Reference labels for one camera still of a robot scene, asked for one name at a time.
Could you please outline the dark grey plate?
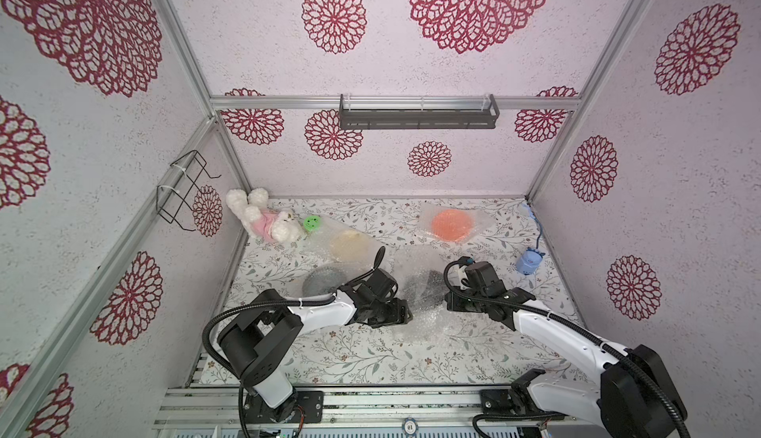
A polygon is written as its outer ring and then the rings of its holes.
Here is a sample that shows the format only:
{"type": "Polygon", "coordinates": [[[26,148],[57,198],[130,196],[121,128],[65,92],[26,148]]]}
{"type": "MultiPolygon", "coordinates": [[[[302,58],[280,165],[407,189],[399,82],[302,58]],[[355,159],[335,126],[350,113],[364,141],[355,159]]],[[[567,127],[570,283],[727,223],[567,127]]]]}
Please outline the dark grey plate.
{"type": "Polygon", "coordinates": [[[429,270],[421,275],[415,284],[415,297],[410,301],[413,309],[431,310],[445,301],[449,293],[441,272],[429,270]]]}

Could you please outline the clear bubble wrap sheet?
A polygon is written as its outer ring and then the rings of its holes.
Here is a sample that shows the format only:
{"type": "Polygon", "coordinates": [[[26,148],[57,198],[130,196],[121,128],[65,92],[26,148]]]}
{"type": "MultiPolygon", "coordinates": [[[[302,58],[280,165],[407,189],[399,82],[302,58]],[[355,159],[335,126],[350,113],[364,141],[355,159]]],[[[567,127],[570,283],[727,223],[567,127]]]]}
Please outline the clear bubble wrap sheet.
{"type": "Polygon", "coordinates": [[[415,310],[410,305],[419,277],[429,270],[443,275],[446,265],[446,259],[430,246],[409,246],[398,251],[394,257],[394,277],[400,285],[398,297],[407,301],[412,319],[410,323],[392,327],[394,337],[402,342],[438,343],[460,331],[463,320],[459,314],[446,309],[445,301],[426,311],[415,310]]]}

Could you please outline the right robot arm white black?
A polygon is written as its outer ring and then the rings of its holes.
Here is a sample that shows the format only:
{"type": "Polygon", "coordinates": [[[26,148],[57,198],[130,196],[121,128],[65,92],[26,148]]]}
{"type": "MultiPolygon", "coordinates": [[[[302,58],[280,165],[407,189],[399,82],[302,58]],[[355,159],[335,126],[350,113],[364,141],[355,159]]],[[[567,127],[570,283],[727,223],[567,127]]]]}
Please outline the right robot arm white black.
{"type": "Polygon", "coordinates": [[[688,412],[663,360],[652,349],[628,348],[608,341],[551,311],[535,295],[506,289],[488,262],[461,257],[443,275],[457,273],[461,285],[446,283],[452,312],[481,313],[523,336],[540,341],[583,372],[583,386],[541,369],[515,380],[505,411],[484,410],[472,419],[479,436],[482,423],[574,418],[594,424],[612,437],[687,437],[688,412]]]}

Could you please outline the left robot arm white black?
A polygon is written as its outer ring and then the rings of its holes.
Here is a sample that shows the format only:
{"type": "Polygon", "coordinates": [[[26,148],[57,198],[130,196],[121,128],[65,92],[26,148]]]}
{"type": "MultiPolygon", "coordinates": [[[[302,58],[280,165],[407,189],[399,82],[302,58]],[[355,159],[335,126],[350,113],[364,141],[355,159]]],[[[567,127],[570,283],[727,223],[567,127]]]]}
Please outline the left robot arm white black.
{"type": "Polygon", "coordinates": [[[398,282],[382,269],[378,249],[372,269],[328,295],[286,298],[274,289],[249,304],[209,320],[202,346],[213,361],[239,381],[240,390],[263,400],[283,421],[296,408],[297,392],[281,369],[295,340],[312,331],[346,325],[371,328],[404,325],[412,319],[398,282]]]}

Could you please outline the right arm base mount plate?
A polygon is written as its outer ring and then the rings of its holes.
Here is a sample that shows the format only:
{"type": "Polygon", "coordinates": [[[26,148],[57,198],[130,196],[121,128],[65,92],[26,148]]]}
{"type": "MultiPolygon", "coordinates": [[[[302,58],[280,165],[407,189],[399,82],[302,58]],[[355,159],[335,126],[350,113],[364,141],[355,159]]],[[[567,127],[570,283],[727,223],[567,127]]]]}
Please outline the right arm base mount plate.
{"type": "Polygon", "coordinates": [[[538,408],[529,396],[511,388],[481,390],[482,414],[485,418],[506,421],[563,419],[565,414],[538,408]]]}

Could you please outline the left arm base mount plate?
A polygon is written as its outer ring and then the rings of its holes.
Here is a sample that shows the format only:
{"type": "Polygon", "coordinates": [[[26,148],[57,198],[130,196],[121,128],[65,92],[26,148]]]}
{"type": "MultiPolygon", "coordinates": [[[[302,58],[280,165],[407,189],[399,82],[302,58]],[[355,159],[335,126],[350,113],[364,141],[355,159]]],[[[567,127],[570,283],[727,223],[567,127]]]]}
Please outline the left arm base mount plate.
{"type": "Polygon", "coordinates": [[[320,423],[324,398],[321,390],[296,390],[283,404],[271,408],[260,396],[248,394],[243,403],[243,418],[247,424],[320,423]]]}

